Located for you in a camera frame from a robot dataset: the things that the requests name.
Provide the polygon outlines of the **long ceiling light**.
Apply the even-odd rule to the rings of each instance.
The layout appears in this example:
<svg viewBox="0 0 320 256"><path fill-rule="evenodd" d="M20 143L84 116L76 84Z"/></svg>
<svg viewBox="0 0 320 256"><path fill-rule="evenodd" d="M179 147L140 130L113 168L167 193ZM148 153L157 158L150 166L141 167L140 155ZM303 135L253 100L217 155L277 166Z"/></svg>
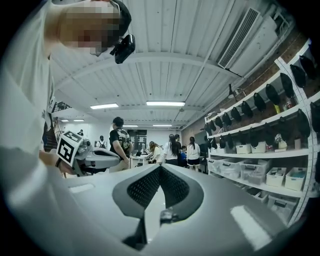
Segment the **long ceiling light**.
<svg viewBox="0 0 320 256"><path fill-rule="evenodd" d="M166 106L166 107L184 107L183 101L147 101L147 106Z"/></svg>
<svg viewBox="0 0 320 256"><path fill-rule="evenodd" d="M118 108L117 103L107 103L107 104L100 104L100 105L92 105L90 108L92 110L100 110L100 109L111 109L111 108Z"/></svg>

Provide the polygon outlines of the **person's left forearm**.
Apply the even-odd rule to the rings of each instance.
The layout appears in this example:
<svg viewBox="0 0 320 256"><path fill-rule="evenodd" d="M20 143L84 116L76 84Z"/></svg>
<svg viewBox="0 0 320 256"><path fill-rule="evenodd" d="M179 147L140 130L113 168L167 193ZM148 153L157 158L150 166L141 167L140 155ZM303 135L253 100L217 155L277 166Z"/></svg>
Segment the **person's left forearm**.
<svg viewBox="0 0 320 256"><path fill-rule="evenodd" d="M56 167L56 162L58 160L58 156L56 154L39 151L39 158L46 166ZM61 173L68 173L69 175L74 174L74 170L71 166L69 166L67 163L65 163L63 160L61 160L61 163L59 165L59 168Z"/></svg>

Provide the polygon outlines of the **clear plastic storage bin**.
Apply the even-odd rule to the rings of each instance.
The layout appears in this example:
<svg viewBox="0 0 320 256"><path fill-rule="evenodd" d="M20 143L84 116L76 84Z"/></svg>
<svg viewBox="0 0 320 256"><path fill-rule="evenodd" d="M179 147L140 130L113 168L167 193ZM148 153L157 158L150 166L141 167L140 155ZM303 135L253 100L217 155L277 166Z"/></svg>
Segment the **clear plastic storage bin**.
<svg viewBox="0 0 320 256"><path fill-rule="evenodd" d="M225 158L220 163L220 174L229 178L237 179L240 177L243 158L229 157Z"/></svg>
<svg viewBox="0 0 320 256"><path fill-rule="evenodd" d="M296 209L297 203L298 200L293 197L269 194L267 207L275 212L284 223L288 224Z"/></svg>
<svg viewBox="0 0 320 256"><path fill-rule="evenodd" d="M245 159L240 166L240 178L252 184L260 185L266 181L271 168L271 159Z"/></svg>

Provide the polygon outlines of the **black wall lamp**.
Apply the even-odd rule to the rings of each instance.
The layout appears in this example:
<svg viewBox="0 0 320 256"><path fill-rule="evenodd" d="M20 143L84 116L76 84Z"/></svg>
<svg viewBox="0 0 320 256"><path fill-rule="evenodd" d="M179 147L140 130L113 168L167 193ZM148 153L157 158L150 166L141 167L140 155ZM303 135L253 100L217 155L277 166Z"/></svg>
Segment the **black wall lamp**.
<svg viewBox="0 0 320 256"><path fill-rule="evenodd" d="M243 94L244 97L247 96L246 92L241 87L238 87L235 90L233 90L232 85L229 84L228 89L229 89L228 96L227 96L228 99L232 99L232 98L237 99L237 96L240 94Z"/></svg>

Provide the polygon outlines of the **small flower vase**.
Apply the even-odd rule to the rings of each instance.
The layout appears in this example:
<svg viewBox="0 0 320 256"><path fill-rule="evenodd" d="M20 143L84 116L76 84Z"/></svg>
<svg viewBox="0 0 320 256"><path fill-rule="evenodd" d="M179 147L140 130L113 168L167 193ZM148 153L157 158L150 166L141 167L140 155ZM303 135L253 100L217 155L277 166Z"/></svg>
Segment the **small flower vase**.
<svg viewBox="0 0 320 256"><path fill-rule="evenodd" d="M280 133L278 133L275 137L274 137L274 144L273 144L273 148L275 152L284 152L287 150L288 145L287 143L283 140L282 136Z"/></svg>

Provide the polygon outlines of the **dark wall board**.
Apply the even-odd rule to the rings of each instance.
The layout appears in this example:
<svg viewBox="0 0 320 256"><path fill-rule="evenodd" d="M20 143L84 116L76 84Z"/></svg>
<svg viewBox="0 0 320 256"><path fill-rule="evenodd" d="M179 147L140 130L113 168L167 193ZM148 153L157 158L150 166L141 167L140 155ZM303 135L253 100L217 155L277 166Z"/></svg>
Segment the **dark wall board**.
<svg viewBox="0 0 320 256"><path fill-rule="evenodd" d="M195 138L195 143L197 143L200 147L200 151L206 152L208 150L207 144L206 144L207 132L204 130L200 131L194 135L194 138Z"/></svg>

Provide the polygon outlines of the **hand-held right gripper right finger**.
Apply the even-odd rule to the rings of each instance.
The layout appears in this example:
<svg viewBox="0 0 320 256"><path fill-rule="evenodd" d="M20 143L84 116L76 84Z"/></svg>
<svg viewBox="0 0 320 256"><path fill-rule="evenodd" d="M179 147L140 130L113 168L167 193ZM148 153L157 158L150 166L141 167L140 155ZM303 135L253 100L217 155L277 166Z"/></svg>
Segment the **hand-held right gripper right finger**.
<svg viewBox="0 0 320 256"><path fill-rule="evenodd" d="M199 208L187 219L164 223L148 254L271 254L272 241L286 230L279 217L246 191L222 178L167 165L197 182L192 203Z"/></svg>

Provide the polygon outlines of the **row of black caps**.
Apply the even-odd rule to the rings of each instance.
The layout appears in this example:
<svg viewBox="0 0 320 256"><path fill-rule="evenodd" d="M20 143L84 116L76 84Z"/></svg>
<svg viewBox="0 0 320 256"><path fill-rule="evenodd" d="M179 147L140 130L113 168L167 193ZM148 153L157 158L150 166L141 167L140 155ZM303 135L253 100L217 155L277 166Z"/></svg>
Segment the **row of black caps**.
<svg viewBox="0 0 320 256"><path fill-rule="evenodd" d="M287 149L309 147L311 126L298 100L296 88L305 89L318 78L315 62L306 55L289 65L291 73L278 76L254 92L247 100L211 119L204 126L206 146L210 152L237 153L236 145L256 147L266 142L266 151L275 150L277 134L287 143Z"/></svg>

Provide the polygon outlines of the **white ceiling air conditioner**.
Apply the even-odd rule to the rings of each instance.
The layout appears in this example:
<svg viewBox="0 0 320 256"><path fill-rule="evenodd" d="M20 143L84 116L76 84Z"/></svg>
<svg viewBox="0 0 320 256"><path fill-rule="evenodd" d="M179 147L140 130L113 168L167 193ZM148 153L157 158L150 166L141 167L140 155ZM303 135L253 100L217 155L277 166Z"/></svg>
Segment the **white ceiling air conditioner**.
<svg viewBox="0 0 320 256"><path fill-rule="evenodd" d="M243 77L278 41L276 29L271 16L249 7L217 65Z"/></svg>

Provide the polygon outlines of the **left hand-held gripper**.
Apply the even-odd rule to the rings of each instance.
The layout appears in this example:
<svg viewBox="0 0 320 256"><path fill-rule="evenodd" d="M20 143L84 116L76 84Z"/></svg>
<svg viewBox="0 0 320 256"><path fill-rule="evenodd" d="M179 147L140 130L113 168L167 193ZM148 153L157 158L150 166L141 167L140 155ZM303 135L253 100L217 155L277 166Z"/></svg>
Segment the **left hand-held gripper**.
<svg viewBox="0 0 320 256"><path fill-rule="evenodd" d="M85 171L86 166L113 167L120 162L118 157L114 157L117 155L114 152L105 148L93 148L89 139L70 130L60 135L56 154L63 162L72 167L78 177L87 174Z"/></svg>

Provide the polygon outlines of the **white storage bin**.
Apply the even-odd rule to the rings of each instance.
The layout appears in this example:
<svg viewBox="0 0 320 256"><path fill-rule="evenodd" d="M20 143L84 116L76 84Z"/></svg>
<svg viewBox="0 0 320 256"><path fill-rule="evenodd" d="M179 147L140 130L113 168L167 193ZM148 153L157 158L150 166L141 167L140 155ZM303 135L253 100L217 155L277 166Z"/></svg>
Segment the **white storage bin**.
<svg viewBox="0 0 320 256"><path fill-rule="evenodd" d="M282 187L286 176L286 167L272 167L266 174L266 184L272 187Z"/></svg>
<svg viewBox="0 0 320 256"><path fill-rule="evenodd" d="M236 153L237 154L251 154L252 153L252 147L250 144L241 144L241 145L236 145Z"/></svg>
<svg viewBox="0 0 320 256"><path fill-rule="evenodd" d="M285 175L285 184L284 187L294 191L301 191L305 178L307 175L307 168L302 167L293 167Z"/></svg>
<svg viewBox="0 0 320 256"><path fill-rule="evenodd" d="M260 154L265 153L267 151L266 149L266 142L260 141L256 147L251 146L251 153L252 154Z"/></svg>

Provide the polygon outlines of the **white metal shelf rack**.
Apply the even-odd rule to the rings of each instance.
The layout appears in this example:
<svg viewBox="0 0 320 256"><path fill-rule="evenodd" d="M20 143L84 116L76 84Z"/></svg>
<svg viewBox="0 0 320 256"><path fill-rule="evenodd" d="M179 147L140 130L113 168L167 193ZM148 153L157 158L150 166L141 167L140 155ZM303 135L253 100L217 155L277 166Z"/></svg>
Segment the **white metal shelf rack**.
<svg viewBox="0 0 320 256"><path fill-rule="evenodd" d="M275 152L271 149L267 150L265 153L248 154L222 153L208 150L207 159L208 173L210 175L224 178L232 183L238 183L242 189L254 189L254 197L266 206L268 204L268 195L270 194L296 198L297 205L289 223L285 223L279 218L286 226L291 226L293 223L299 220L309 200L320 197L320 178L317 178L317 164L320 164L320 65L318 65L317 61L314 59L312 41L308 39L303 47L290 58L277 58L275 60L276 72L271 78L265 81L246 97L240 99L238 102L225 109L223 112L213 117L208 117L205 120L207 123L210 120L222 115L224 112L229 111L232 107L237 106L241 101L247 100L254 94L254 92L260 91L266 83L272 83L273 80L278 76L279 72L290 74L291 71L289 70L289 65L296 63L300 55L305 55L311 58L314 61L316 69L319 73L317 79L311 80L305 89L295 88L295 92L297 92L297 98L302 104L302 110L307 115L311 127L311 136L308 139L308 148L288 148L286 151L282 152ZM267 185L266 179L265 182L258 185L241 179L241 174L239 178L231 178L220 174L221 161L226 158L241 158L243 161L246 159L268 159L271 160L270 169L273 167L287 168L287 174L292 168L307 168L307 174L301 191L285 188L286 176L281 187Z"/></svg>

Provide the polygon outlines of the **person's light shirt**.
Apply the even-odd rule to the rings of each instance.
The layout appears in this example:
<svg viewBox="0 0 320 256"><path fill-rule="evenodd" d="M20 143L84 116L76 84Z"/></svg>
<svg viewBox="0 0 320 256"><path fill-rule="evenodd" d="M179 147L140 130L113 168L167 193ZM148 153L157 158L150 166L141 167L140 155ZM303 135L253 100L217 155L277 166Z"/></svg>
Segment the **person's light shirt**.
<svg viewBox="0 0 320 256"><path fill-rule="evenodd" d="M0 146L37 155L48 122L53 77L45 53L43 0L16 32L0 63Z"/></svg>

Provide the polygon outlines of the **white desk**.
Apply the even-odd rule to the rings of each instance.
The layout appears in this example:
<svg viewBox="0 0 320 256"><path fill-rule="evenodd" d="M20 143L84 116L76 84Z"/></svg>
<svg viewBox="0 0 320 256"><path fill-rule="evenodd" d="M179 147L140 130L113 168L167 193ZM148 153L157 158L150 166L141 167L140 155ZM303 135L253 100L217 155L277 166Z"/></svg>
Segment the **white desk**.
<svg viewBox="0 0 320 256"><path fill-rule="evenodd" d="M130 157L130 167L140 167L147 165L149 163L150 155L141 155L141 156L131 156Z"/></svg>

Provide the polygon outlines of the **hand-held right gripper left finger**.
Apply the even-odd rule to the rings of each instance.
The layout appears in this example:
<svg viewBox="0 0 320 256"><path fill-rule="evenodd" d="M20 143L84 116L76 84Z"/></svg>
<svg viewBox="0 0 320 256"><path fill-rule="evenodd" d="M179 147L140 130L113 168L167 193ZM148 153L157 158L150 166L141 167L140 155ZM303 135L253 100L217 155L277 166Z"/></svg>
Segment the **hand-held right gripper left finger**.
<svg viewBox="0 0 320 256"><path fill-rule="evenodd" d="M4 201L47 254L159 254L158 244L145 242L145 207L127 193L128 186L159 169L63 179L37 156L7 149Z"/></svg>

